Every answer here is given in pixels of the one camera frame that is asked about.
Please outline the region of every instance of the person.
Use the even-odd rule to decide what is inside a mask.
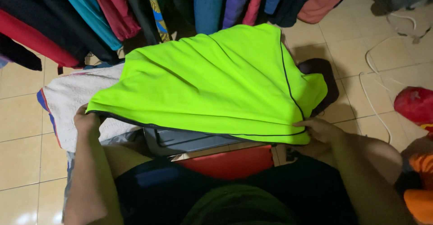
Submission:
[[[306,119],[293,125],[307,127],[312,148],[329,146],[331,157],[324,159],[336,168],[301,154],[245,179],[219,180],[122,145],[101,146],[103,119],[86,108],[74,117],[78,140],[65,225],[415,224],[392,186],[400,155],[378,139]],[[367,158],[371,150],[393,164]]]

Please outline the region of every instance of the neon green jacket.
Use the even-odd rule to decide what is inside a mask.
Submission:
[[[238,25],[126,55],[119,83],[97,92],[88,112],[140,126],[307,144],[304,127],[326,96],[321,74],[304,75],[280,29]]]

